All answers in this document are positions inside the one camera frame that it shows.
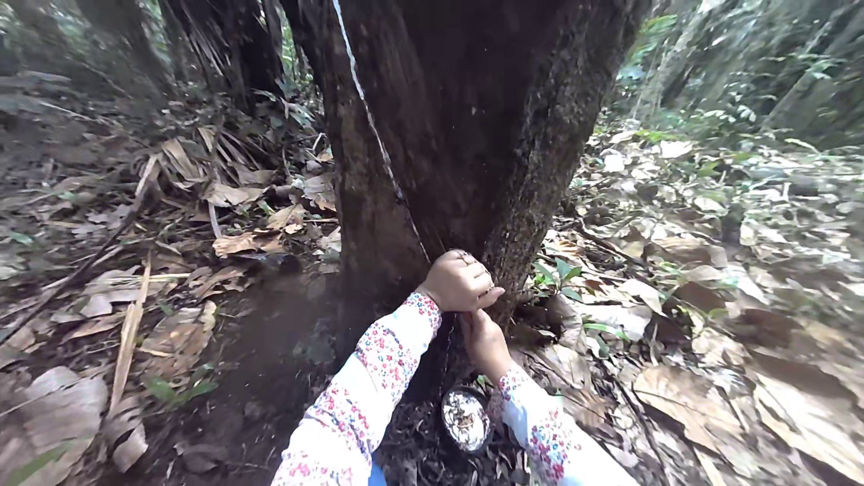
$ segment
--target floral sleeve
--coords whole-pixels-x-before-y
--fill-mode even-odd
[[[502,376],[499,391],[493,404],[543,484],[637,486],[522,368],[515,366]]]
[[[272,484],[367,484],[372,453],[441,318],[435,302],[415,292],[369,326],[291,434]]]

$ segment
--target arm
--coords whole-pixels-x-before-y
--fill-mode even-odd
[[[501,418],[528,452],[544,484],[637,486],[516,363],[498,382]]]
[[[545,484],[637,486],[510,357],[501,328],[482,310],[463,316],[462,332],[478,370],[498,384],[493,407],[528,452]]]
[[[366,330],[306,411],[273,485],[366,484],[372,453],[441,325],[442,312],[486,307],[501,293],[470,255],[442,255],[416,292]]]

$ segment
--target wrist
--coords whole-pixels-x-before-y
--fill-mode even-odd
[[[420,286],[417,287],[415,292],[429,297],[430,299],[432,299],[432,302],[434,302],[435,305],[438,306],[438,310],[444,311],[444,309],[442,309],[441,307],[441,299],[425,285],[425,282],[420,284]]]
[[[498,387],[501,379],[515,366],[516,362],[510,356],[507,356],[505,360],[489,363],[484,374],[486,378],[494,383],[495,387]]]

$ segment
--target hand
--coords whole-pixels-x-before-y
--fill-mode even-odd
[[[460,315],[465,348],[474,366],[497,386],[507,371],[516,366],[510,357],[504,332],[483,310]]]
[[[492,276],[470,253],[451,250],[432,264],[417,291],[428,295],[444,312],[489,307],[504,293]]]

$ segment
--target tree trunk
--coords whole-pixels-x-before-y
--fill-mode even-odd
[[[649,3],[283,0],[339,161],[342,351],[455,247],[507,322]]]
[[[254,90],[281,93],[282,63],[257,0],[165,0],[198,55],[208,84],[221,81],[241,109]]]
[[[670,83],[679,79],[687,67],[691,52],[690,43],[700,33],[712,10],[721,7],[727,0],[702,0],[699,8],[687,22],[675,46],[663,56],[660,67],[651,77],[648,86],[639,95],[634,108],[634,118],[648,120],[654,117],[663,101],[663,95]]]

